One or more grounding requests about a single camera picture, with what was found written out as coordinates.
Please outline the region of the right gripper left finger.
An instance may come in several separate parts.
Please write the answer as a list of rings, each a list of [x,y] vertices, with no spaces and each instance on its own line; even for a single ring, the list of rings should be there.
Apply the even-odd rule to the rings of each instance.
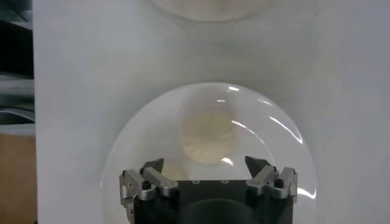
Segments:
[[[123,170],[119,175],[120,204],[126,210],[130,223],[135,223],[135,200],[153,200],[157,194],[173,198],[179,182],[162,175],[164,159],[147,161],[139,171]]]

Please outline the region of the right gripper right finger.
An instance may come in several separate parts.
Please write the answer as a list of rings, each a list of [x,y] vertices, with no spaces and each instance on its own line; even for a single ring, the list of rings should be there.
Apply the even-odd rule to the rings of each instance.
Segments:
[[[245,156],[245,163],[252,177],[246,185],[256,196],[269,194],[276,200],[290,198],[297,202],[298,173],[294,168],[285,167],[279,172],[267,160],[252,156]]]

